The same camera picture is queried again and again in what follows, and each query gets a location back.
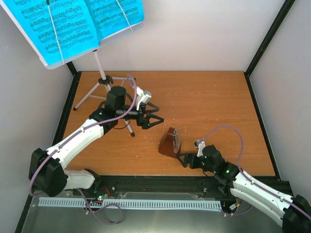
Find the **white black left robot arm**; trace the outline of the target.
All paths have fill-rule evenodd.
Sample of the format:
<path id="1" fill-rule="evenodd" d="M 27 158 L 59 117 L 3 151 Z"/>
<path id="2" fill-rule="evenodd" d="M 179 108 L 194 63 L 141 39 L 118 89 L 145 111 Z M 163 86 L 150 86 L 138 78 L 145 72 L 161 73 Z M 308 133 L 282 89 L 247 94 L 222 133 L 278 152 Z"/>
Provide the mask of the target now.
<path id="1" fill-rule="evenodd" d="M 29 169 L 30 188 L 36 187 L 49 197 L 78 188 L 90 195 L 97 195 L 101 190 L 97 173 L 90 169 L 73 171 L 66 168 L 89 144 L 113 129 L 119 119 L 135 120 L 137 126 L 144 130 L 164 121 L 155 115 L 157 109 L 146 110 L 152 94 L 140 87 L 136 87 L 135 91 L 131 105 L 126 105 L 125 99 L 130 97 L 126 89 L 122 86 L 112 87 L 106 100 L 76 131 L 46 150 L 36 149 L 32 153 Z"/>

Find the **blue sheet music book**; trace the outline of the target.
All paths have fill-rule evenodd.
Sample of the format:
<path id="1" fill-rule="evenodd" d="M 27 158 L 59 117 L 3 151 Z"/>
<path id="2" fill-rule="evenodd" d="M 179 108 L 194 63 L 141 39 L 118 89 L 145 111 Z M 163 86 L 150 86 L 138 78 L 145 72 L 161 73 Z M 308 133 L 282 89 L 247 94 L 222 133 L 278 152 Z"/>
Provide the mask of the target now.
<path id="1" fill-rule="evenodd" d="M 42 64 L 54 69 L 138 29 L 141 0 L 2 0 Z"/>

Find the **brown wooden metronome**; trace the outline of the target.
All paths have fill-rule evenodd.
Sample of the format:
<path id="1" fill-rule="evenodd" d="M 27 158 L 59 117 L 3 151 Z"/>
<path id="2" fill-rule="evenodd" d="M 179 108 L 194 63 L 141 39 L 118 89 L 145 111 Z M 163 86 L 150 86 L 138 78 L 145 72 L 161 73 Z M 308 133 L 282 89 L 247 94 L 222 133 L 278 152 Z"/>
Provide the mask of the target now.
<path id="1" fill-rule="evenodd" d="M 173 151 L 173 131 L 175 128 L 170 127 L 167 132 L 162 136 L 159 146 L 158 146 L 158 152 L 162 155 L 171 157 L 176 159 L 179 153 L 174 153 Z"/>

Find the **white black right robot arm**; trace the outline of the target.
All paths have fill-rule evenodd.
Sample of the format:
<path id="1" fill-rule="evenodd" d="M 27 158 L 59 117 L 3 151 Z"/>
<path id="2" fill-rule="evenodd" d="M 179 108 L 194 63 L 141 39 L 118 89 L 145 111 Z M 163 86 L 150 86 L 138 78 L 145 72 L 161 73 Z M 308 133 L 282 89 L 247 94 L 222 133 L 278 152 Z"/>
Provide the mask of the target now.
<path id="1" fill-rule="evenodd" d="M 277 223 L 284 233 L 311 231 L 311 206 L 304 197 L 284 194 L 260 182 L 237 165 L 227 162 L 213 145 L 197 148 L 197 153 L 177 156 L 183 167 L 213 173 L 220 193 L 251 204 Z"/>

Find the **clear plastic metronome cover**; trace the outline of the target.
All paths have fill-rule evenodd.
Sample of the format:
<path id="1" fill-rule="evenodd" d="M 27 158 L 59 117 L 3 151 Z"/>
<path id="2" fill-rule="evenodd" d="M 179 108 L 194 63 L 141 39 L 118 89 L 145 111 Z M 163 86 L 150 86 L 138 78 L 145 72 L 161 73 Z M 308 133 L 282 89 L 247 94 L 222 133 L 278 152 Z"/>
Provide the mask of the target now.
<path id="1" fill-rule="evenodd" d="M 178 129 L 173 131 L 173 151 L 179 153 L 181 149 L 181 134 Z"/>

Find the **white tripod music stand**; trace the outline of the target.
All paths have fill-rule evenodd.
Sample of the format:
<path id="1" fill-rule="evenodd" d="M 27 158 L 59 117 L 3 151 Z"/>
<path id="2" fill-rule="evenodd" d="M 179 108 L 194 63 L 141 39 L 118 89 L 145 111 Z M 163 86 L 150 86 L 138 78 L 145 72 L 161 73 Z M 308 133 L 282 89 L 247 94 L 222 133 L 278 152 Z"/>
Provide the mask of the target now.
<path id="1" fill-rule="evenodd" d="M 105 100 L 104 97 L 100 97 L 100 96 L 95 96 L 93 95 L 93 92 L 100 86 L 103 85 L 106 89 L 106 92 L 110 91 L 111 89 L 111 85 L 113 84 L 113 80 L 125 80 L 125 78 L 121 78 L 121 77 L 112 77 L 109 75 L 105 74 L 105 71 L 103 69 L 101 60 L 99 58 L 98 52 L 97 50 L 94 50 L 93 55 L 95 57 L 97 66 L 99 68 L 99 72 L 100 72 L 100 78 L 98 79 L 97 83 L 90 89 L 90 91 L 74 106 L 73 110 L 76 111 L 83 102 L 86 101 L 87 98 L 89 97 L 93 97 L 93 98 L 98 98 L 98 99 L 102 99 Z"/>

